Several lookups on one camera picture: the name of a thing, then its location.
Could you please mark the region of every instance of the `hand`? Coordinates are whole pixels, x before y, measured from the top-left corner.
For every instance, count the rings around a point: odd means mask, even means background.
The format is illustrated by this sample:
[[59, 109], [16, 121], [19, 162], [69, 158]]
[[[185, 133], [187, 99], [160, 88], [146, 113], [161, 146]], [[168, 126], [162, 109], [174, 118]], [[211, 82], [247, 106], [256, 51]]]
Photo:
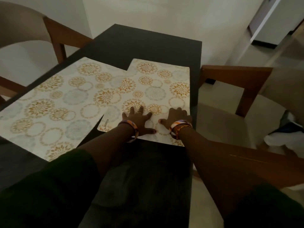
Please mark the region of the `hand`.
[[138, 136], [142, 136], [145, 134], [155, 134], [156, 130], [153, 128], [145, 128], [145, 123], [148, 121], [151, 116], [152, 112], [148, 113], [147, 115], [143, 115], [143, 106], [141, 106], [137, 113], [134, 112], [134, 107], [130, 108], [129, 116], [127, 117], [126, 113], [123, 112], [123, 120], [130, 120], [135, 123], [138, 128]]
[[186, 120], [187, 122], [192, 123], [192, 117], [190, 115], [187, 115], [187, 111], [181, 110], [180, 107], [177, 109], [170, 108], [168, 119], [159, 119], [158, 123], [164, 125], [167, 129], [169, 129], [170, 126], [178, 120]]

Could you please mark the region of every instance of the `person's left hand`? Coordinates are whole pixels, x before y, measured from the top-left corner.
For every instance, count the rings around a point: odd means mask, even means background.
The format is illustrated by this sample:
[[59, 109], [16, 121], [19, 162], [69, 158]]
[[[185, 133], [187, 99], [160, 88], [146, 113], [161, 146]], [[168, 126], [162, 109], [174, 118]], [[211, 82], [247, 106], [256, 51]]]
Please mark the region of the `person's left hand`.
[[143, 115], [143, 106], [141, 106], [137, 113], [134, 112], [134, 107], [130, 108], [130, 114], [127, 117], [126, 113], [123, 112], [123, 120], [130, 120], [135, 123], [138, 128], [138, 136], [142, 136], [145, 134], [155, 134], [156, 130], [153, 128], [146, 128], [145, 123], [148, 121], [151, 116], [152, 112], [148, 113], [147, 115]]

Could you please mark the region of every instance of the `floral placemat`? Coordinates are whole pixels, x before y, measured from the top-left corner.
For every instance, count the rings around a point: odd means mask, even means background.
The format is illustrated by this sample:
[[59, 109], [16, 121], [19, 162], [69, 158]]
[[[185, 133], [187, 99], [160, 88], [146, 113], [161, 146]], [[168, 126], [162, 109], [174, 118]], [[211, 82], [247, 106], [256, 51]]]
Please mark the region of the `floral placemat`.
[[[117, 91], [111, 95], [113, 91], [106, 89], [106, 82], [116, 90], [119, 86], [114, 77], [120, 80], [128, 74], [82, 58], [2, 110], [0, 136], [51, 161], [77, 147], [107, 111], [108, 104], [121, 100]], [[103, 92], [105, 99], [100, 98]]]
[[122, 76], [104, 77], [104, 85], [94, 98], [96, 104], [109, 106], [102, 118], [98, 130], [107, 132], [121, 121], [123, 112], [129, 113], [134, 106], [137, 111], [141, 105], [144, 113], [153, 112], [146, 127], [158, 132], [144, 135], [139, 139], [182, 146], [174, 140], [167, 129], [158, 123], [158, 119], [167, 118], [169, 108], [181, 107], [190, 113], [190, 69], [158, 62], [133, 59]]

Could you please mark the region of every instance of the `table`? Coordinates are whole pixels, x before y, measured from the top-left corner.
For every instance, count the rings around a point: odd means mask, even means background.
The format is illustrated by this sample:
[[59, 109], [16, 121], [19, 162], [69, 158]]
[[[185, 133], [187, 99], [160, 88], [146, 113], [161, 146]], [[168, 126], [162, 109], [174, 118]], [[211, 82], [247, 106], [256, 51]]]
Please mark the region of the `table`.
[[[133, 58], [187, 66], [190, 67], [190, 112], [196, 126], [201, 49], [200, 41], [115, 24], [30, 84], [26, 92], [82, 57], [124, 70]], [[26, 92], [7, 101], [0, 111]], [[103, 133], [96, 129], [98, 124], [82, 144]], [[0, 140], [0, 146], [0, 190], [39, 171], [47, 163], [4, 139]], [[188, 227], [191, 183], [192, 163], [184, 147], [136, 140], [114, 158], [80, 227], [139, 220], [143, 227]]]

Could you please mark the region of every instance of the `multicolored bangle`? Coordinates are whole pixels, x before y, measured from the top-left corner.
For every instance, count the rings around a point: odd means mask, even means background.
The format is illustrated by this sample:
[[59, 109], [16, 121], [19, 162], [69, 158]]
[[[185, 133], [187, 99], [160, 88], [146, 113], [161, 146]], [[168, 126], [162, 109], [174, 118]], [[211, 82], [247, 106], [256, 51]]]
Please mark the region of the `multicolored bangle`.
[[[172, 134], [172, 130], [174, 127], [176, 127], [177, 125], [180, 125], [180, 124], [185, 124], [184, 126], [181, 126], [177, 131], [176, 131], [176, 134]], [[176, 139], [176, 140], [179, 140], [179, 137], [178, 137], [178, 132], [181, 128], [183, 127], [192, 127], [192, 124], [190, 122], [187, 122], [186, 120], [178, 120], [176, 122], [174, 122], [170, 128], [169, 128], [169, 134], [171, 135], [172, 138]]]
[[132, 122], [132, 121], [130, 121], [130, 120], [123, 120], [123, 121], [121, 121], [121, 122], [118, 123], [118, 124], [122, 124], [122, 123], [127, 123], [127, 124], [129, 124], [129, 125], [131, 125], [131, 126], [133, 127], [133, 129], [134, 129], [134, 131], [135, 131], [135, 137], [134, 137], [134, 139], [128, 141], [128, 143], [134, 142], [134, 141], [136, 140], [136, 138], [138, 137], [138, 128], [137, 128], [137, 126], [135, 125], [134, 122]]

